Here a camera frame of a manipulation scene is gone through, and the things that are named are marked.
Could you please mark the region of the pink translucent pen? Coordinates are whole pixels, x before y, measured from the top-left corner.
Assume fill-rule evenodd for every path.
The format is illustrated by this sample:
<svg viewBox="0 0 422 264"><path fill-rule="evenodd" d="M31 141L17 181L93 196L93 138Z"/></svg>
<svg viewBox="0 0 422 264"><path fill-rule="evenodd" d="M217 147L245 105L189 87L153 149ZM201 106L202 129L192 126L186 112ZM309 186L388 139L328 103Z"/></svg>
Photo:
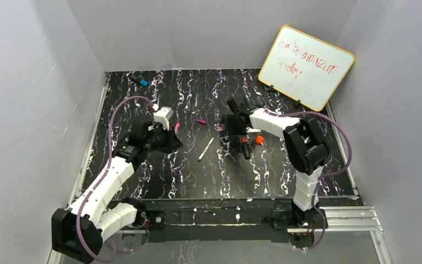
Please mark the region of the pink translucent pen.
<svg viewBox="0 0 422 264"><path fill-rule="evenodd" d="M177 134L177 132L179 131L179 127L180 127L180 123L177 122L174 126L174 132Z"/></svg>

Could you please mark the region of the white green-tipped pen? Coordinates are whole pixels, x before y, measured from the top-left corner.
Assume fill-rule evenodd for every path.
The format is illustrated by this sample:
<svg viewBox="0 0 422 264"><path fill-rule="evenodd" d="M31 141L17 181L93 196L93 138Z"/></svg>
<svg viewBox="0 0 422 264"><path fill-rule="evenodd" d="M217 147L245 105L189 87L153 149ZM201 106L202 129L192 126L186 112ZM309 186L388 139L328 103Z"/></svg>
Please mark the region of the white green-tipped pen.
<svg viewBox="0 0 422 264"><path fill-rule="evenodd" d="M210 148L210 146L212 145L213 141L214 141L214 138L211 138L211 139L209 140L208 144L206 145L206 147L204 148L204 150L202 151L202 153L199 155L199 157L198 157L198 162L200 162L200 161L203 159L204 155L205 155L205 154L207 153L207 151L209 150L209 148Z"/></svg>

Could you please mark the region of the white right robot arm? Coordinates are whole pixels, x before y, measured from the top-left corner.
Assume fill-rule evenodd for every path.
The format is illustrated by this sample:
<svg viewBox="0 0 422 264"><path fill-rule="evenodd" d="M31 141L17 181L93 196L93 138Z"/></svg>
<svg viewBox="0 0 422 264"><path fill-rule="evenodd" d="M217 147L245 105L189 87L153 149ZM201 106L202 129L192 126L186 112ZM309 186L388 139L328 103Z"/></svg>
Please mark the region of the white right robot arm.
<svg viewBox="0 0 422 264"><path fill-rule="evenodd" d="M221 118L230 136L244 136L254 130L282 139L288 160L296 171L296 190L291 203L291 219L297 225L313 220L318 210L318 187L323 166L331 154L317 120L289 117L256 106L242 96L227 101L231 111Z"/></svg>

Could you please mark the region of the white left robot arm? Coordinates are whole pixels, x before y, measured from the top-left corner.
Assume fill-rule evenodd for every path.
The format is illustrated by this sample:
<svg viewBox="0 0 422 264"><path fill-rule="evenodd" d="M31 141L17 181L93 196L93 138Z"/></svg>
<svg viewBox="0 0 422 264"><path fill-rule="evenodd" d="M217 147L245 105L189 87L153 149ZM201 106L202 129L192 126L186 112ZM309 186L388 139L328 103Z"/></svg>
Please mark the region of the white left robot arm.
<svg viewBox="0 0 422 264"><path fill-rule="evenodd" d="M119 188L148 153L172 153L182 146L175 129L166 121L133 122L114 146L112 159L88 189L68 208L58 208L52 215L52 249L82 263L99 260L104 242L121 228L134 224L145 210L143 203L129 198L110 208Z"/></svg>

